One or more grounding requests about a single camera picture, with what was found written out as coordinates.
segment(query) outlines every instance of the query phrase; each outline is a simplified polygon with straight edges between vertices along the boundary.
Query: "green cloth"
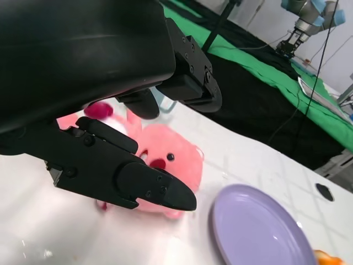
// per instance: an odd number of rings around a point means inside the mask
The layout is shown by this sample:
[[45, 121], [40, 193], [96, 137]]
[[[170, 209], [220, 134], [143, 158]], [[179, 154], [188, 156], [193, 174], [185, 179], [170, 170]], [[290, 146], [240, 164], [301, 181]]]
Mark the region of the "green cloth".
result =
[[[210, 34], [209, 30], [194, 24], [166, 7], [164, 8], [164, 14], [167, 18], [172, 18], [185, 35], [192, 35], [200, 46], [203, 45]], [[237, 49], [219, 35], [214, 40], [208, 52], [240, 64], [258, 79], [272, 87], [278, 88], [295, 107], [298, 106], [298, 109], [302, 113], [306, 112], [309, 98], [302, 92], [298, 82], [291, 79], [288, 75], [257, 60], [252, 55]], [[309, 76], [297, 67], [295, 67], [295, 70], [309, 86], [314, 86], [315, 77]], [[315, 91], [334, 103], [324, 88], [321, 79], [318, 80]], [[337, 142], [353, 152], [353, 126], [350, 123], [342, 120], [339, 116], [314, 101], [310, 104], [308, 117]]]

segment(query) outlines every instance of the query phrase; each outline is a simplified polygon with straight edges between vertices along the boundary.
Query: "white table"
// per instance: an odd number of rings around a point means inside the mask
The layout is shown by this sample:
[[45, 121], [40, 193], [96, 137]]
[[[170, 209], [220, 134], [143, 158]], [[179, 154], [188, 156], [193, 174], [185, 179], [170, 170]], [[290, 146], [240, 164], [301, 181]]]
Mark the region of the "white table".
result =
[[[55, 188], [42, 161], [2, 156], [0, 234], [14, 235], [19, 255], [24, 251], [20, 261], [11, 264], [32, 264], [25, 258], [33, 248], [28, 248], [29, 241], [50, 250], [53, 259], [48, 264], [224, 264], [211, 238], [208, 215], [216, 194], [233, 183], [250, 184], [273, 196], [302, 226], [313, 248], [353, 264], [352, 194], [181, 104], [155, 122], [169, 124], [205, 154], [195, 212], [178, 221], [118, 207], [102, 214], [93, 199]], [[321, 197], [317, 182], [330, 188], [335, 202]]]

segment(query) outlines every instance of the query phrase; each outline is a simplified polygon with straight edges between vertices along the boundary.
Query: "orange object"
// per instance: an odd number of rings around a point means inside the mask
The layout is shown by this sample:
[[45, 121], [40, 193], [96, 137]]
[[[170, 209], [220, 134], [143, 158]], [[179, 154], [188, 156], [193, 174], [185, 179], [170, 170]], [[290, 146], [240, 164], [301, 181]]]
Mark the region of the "orange object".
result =
[[342, 259], [331, 257], [321, 250], [315, 250], [314, 254], [319, 265], [347, 265]]

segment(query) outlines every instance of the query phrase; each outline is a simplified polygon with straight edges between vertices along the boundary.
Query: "plush toy ear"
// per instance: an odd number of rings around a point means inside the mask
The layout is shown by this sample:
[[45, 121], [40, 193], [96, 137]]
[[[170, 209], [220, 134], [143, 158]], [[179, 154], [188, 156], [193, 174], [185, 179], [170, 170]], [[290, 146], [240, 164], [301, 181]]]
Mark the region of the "plush toy ear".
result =
[[127, 131], [128, 137], [136, 139], [142, 132], [141, 118], [129, 109], [126, 110], [126, 120], [119, 115], [113, 115], [114, 119], [122, 123]]

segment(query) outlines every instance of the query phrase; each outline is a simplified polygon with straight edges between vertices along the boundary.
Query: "purple plate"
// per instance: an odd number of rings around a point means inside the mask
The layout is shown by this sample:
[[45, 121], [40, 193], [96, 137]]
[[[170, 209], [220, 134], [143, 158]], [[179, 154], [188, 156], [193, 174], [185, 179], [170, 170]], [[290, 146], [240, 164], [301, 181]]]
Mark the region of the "purple plate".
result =
[[219, 193], [213, 230], [228, 265], [317, 265], [294, 219], [253, 187], [231, 185]]

